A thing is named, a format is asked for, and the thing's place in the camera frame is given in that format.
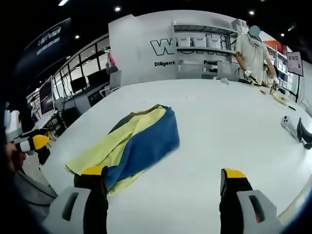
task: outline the yellow cloth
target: yellow cloth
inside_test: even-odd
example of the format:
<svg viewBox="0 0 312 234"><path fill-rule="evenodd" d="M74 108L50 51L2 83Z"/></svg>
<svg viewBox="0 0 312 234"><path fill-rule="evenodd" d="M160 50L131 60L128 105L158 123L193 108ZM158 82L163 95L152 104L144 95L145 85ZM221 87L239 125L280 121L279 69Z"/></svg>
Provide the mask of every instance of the yellow cloth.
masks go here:
<svg viewBox="0 0 312 234"><path fill-rule="evenodd" d="M67 162L66 167L72 172L81 175L81 173L89 167L117 166L129 139L135 134L140 133L155 124L165 113L166 110L162 106L158 106L158 108L148 113L138 113L132 117L129 122L107 135L98 144L91 147L77 158ZM134 176L118 181L110 190L109 195L125 188L142 172L143 171Z"/></svg>

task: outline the desk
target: desk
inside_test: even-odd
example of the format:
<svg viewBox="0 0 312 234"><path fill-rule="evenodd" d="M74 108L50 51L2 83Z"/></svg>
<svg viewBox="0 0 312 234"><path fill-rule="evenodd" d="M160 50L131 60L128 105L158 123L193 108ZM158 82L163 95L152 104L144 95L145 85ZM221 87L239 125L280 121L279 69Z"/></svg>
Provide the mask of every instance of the desk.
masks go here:
<svg viewBox="0 0 312 234"><path fill-rule="evenodd" d="M312 119L277 103L259 87L219 80L164 80L121 87L70 126L41 170L59 194L73 186L65 163L102 139L131 111L155 104L175 111L180 147L109 198L110 234L219 233L220 174L241 170L284 211L312 172L312 151L280 125L283 115Z"/></svg>

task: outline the dark signage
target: dark signage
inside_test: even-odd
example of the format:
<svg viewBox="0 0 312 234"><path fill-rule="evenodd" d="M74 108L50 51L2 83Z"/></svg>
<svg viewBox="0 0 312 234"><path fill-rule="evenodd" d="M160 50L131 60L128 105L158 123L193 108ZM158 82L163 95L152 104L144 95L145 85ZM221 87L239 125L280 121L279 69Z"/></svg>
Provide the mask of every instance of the dark signage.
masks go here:
<svg viewBox="0 0 312 234"><path fill-rule="evenodd" d="M27 46L16 64L15 76L34 79L40 72L72 52L71 19L41 34Z"/></svg>

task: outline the white glove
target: white glove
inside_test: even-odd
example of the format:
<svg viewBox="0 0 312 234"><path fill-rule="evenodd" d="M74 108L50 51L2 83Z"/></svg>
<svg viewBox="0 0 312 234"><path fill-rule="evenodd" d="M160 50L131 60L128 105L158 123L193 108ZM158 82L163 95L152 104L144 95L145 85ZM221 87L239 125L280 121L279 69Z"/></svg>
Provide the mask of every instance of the white glove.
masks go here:
<svg viewBox="0 0 312 234"><path fill-rule="evenodd" d="M277 76L274 76L272 80L273 80L273 82L275 82L276 84L279 84L279 79L277 78Z"/></svg>
<svg viewBox="0 0 312 234"><path fill-rule="evenodd" d="M247 77L249 77L251 74L252 74L251 70L246 70L246 71L245 71L245 75L246 75Z"/></svg>

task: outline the computer screen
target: computer screen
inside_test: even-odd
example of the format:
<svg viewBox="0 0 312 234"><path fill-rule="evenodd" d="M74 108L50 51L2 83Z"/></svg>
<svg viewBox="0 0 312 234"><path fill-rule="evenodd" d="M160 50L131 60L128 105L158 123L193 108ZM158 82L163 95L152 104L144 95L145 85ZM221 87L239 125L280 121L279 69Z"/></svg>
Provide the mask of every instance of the computer screen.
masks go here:
<svg viewBox="0 0 312 234"><path fill-rule="evenodd" d="M79 91L80 89L87 87L87 81L85 77L80 77L78 79L72 80L70 84L74 93Z"/></svg>
<svg viewBox="0 0 312 234"><path fill-rule="evenodd" d="M51 79L48 79L39 90L41 114L54 109Z"/></svg>
<svg viewBox="0 0 312 234"><path fill-rule="evenodd" d="M98 86L109 82L110 75L106 73L106 69L88 75L90 86Z"/></svg>

